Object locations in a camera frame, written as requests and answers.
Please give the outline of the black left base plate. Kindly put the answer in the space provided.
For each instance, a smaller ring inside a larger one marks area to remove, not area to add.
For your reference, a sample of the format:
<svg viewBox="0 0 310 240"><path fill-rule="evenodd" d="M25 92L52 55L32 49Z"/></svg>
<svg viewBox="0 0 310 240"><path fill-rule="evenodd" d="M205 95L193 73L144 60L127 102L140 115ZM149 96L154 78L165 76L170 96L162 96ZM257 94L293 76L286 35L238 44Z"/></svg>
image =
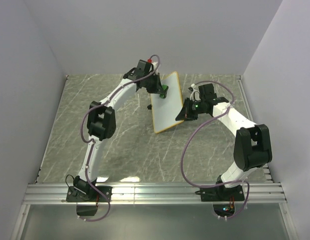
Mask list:
<svg viewBox="0 0 310 240"><path fill-rule="evenodd" d="M97 186L97 189L102 192L107 199L111 198L112 187L111 186ZM83 203L83 202L106 202L107 200L94 189L90 188L89 193L85 193L82 190L70 186L66 197L68 203Z"/></svg>

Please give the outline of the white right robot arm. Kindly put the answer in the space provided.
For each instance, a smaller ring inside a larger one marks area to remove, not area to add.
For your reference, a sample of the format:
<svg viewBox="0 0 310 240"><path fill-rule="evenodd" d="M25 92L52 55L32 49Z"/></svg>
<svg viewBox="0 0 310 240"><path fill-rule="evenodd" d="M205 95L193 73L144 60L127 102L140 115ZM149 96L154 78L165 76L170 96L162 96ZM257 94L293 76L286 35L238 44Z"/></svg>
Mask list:
<svg viewBox="0 0 310 240"><path fill-rule="evenodd" d="M186 98L182 110L176 117L177 120L194 121L198 119L199 114L211 116L211 119L202 123L190 136L181 155L181 174L188 184L197 188L200 188L200 185L191 182L183 169L183 160L191 140L200 129L215 120L220 121L235 136L233 163L215 185L202 186L203 189L216 189L215 193L221 200L232 196L233 190L244 183L252 172L272 161L269 128L265 124L256 124L244 117L231 106L232 103L224 97L198 101Z"/></svg>

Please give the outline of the aluminium rail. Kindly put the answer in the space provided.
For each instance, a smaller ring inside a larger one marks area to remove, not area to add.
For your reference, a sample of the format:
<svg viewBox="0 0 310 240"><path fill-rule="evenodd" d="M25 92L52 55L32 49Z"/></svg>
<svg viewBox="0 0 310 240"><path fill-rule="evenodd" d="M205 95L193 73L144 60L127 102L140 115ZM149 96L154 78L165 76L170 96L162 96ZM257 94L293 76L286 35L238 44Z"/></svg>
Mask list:
<svg viewBox="0 0 310 240"><path fill-rule="evenodd" d="M203 204L197 188L182 182L162 183L111 183L112 205L195 205ZM68 187L63 183L30 184L24 199L25 205L92 205L95 202L68 202ZM275 204L287 202L279 183L251 183L249 204Z"/></svg>
<svg viewBox="0 0 310 240"><path fill-rule="evenodd" d="M248 114L248 119L251 120L253 122L253 116L251 114L251 110L250 110L250 107L249 107L249 103L248 103L248 100L247 100L247 97L246 97L246 94L245 94L245 91L244 91L244 87L243 87L243 84L242 84L242 75L236 75L236 79L237 79L237 83L239 85L239 88L240 88L240 92L241 92L241 95L243 97L243 101L244 101L244 105L245 105L245 109L246 109L246 112ZM263 167L263 172L264 172L264 176L266 178L266 183L273 183L274 180L271 176L271 173L270 173L270 170L269 170L269 167L267 164L265 164Z"/></svg>

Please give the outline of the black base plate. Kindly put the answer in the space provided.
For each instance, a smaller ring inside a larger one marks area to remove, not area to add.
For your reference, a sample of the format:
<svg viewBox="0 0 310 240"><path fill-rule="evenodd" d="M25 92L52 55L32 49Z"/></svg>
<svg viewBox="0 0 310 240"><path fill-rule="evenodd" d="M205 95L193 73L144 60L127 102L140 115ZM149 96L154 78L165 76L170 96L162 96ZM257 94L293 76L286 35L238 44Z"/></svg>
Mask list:
<svg viewBox="0 0 310 240"><path fill-rule="evenodd" d="M226 188L225 186L200 188L195 192L195 194L200 196L202 202L229 202L230 200L245 200L243 189L240 185L232 188Z"/></svg>
<svg viewBox="0 0 310 240"><path fill-rule="evenodd" d="M107 199L111 198L112 187L111 186L97 186L97 189L102 192ZM94 189L90 188L89 193L85 193L82 190L70 186L66 197L68 203L83 203L83 202L106 202L107 200Z"/></svg>

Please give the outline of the green whiteboard eraser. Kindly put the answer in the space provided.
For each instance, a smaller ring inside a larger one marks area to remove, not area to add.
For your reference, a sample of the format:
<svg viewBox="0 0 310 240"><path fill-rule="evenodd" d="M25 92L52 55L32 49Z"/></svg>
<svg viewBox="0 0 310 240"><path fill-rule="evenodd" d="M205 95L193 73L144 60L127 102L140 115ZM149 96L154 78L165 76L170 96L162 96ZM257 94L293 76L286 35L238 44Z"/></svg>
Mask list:
<svg viewBox="0 0 310 240"><path fill-rule="evenodd" d="M169 87L167 86L167 85L162 85L162 90L161 90L161 92L160 92L160 94L159 94L159 97L161 98L161 99L165 99L166 97L167 97L167 92L168 92L168 89L169 89Z"/></svg>

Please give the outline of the yellow framed whiteboard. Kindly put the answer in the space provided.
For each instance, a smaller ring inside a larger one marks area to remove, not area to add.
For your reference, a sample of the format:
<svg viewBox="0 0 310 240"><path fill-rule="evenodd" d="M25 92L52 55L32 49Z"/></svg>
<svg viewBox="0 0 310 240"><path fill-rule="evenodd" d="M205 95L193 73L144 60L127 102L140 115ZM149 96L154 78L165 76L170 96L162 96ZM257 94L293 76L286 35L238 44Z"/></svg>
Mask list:
<svg viewBox="0 0 310 240"><path fill-rule="evenodd" d="M161 98L157 94L150 94L153 130L156 134L183 122L183 120L175 120L183 107L178 73L176 71L172 72L161 82L163 85L168 86L166 98Z"/></svg>

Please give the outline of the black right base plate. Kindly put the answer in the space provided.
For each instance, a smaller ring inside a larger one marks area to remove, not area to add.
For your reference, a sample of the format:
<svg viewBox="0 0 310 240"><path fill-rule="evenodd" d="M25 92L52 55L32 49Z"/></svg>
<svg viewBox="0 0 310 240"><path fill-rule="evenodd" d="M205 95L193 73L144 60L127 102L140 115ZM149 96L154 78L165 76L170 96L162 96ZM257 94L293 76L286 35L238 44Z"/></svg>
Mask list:
<svg viewBox="0 0 310 240"><path fill-rule="evenodd" d="M226 188L225 186L200 188L195 192L195 194L200 196L202 202L229 202L230 200L245 200L243 189L240 185L232 188Z"/></svg>

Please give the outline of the aluminium right side rail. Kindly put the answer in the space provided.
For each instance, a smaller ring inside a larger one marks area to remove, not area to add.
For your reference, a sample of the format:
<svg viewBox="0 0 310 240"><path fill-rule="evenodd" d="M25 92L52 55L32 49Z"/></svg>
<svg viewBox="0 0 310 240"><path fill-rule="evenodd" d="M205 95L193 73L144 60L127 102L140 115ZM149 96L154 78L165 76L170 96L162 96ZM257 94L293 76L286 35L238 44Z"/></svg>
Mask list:
<svg viewBox="0 0 310 240"><path fill-rule="evenodd" d="M245 109L246 109L246 112L248 114L248 119L251 120L253 122L253 116L251 114L251 110L250 110L250 107L249 107L249 103L248 103L248 100L247 100L247 97L246 97L246 94L245 94L245 91L244 91L244 87L243 87L243 84L242 84L242 75L236 75L236 79L237 79L237 83L239 85L239 88L240 88L240 92L241 92L241 95L243 97L243 101L244 101L244 105L245 105ZM271 173L270 173L270 170L269 170L269 167L267 164L265 164L263 167L263 172L264 172L264 176L266 178L266 183L273 183L274 180L271 176Z"/></svg>

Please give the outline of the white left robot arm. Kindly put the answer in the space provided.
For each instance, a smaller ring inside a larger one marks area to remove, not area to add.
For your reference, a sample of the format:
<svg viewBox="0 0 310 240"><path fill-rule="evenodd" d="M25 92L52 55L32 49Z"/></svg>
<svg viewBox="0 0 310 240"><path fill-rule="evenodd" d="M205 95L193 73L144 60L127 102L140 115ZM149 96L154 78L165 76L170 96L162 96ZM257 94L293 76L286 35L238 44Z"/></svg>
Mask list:
<svg viewBox="0 0 310 240"><path fill-rule="evenodd" d="M83 165L73 178L74 189L70 191L70 195L78 195L85 202L101 195L95 187L98 178L95 165L102 158L106 140L115 133L115 112L141 88L145 88L150 94L164 98L167 96L168 87L161 84L159 67L160 58L156 54L148 60L139 60L137 66L123 75L118 86L107 97L90 103L80 126L81 139L88 148Z"/></svg>

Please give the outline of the aluminium front rail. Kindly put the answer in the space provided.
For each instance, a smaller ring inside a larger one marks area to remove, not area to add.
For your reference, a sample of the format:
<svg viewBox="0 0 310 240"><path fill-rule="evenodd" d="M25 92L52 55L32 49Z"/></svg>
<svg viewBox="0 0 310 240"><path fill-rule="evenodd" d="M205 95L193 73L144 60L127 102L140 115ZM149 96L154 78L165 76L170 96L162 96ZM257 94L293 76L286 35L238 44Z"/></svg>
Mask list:
<svg viewBox="0 0 310 240"><path fill-rule="evenodd" d="M195 205L203 204L197 188L182 182L162 183L111 183L112 205ZM92 205L95 202L68 202L68 187L63 183L30 184L24 199L25 205ZM279 183L251 183L249 204L275 204L287 202Z"/></svg>

